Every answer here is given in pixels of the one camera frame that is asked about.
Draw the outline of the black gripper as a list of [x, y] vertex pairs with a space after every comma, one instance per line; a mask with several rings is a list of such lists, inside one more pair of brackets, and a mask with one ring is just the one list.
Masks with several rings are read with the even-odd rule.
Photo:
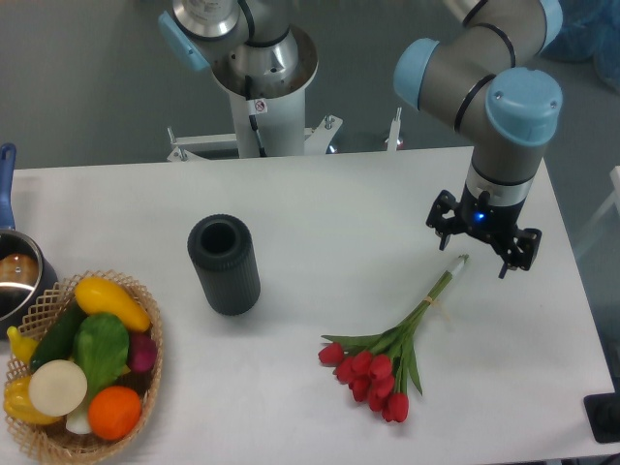
[[492, 204], [491, 200], [487, 191], [475, 195], [468, 186], [463, 188], [460, 202], [442, 190], [430, 208], [426, 226], [439, 237], [440, 251], [446, 249], [453, 235], [462, 233], [486, 243], [493, 240], [493, 249], [503, 261], [500, 279], [508, 271], [529, 271], [539, 251], [542, 231], [522, 230], [517, 225], [524, 199], [508, 205]]

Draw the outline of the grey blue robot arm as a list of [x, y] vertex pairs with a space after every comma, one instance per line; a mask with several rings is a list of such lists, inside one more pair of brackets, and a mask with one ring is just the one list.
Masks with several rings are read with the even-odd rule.
[[[442, 244], [465, 233], [492, 247], [504, 270], [529, 269], [542, 235], [519, 214], [553, 138], [559, 84], [527, 61], [557, 36], [556, 1], [452, 1], [463, 34], [410, 44], [393, 72], [396, 95], [474, 146], [463, 193], [442, 192], [426, 223]], [[318, 69], [309, 36], [284, 1], [175, 1], [158, 26], [177, 59], [209, 70], [228, 93], [243, 158], [303, 155], [305, 90]]]

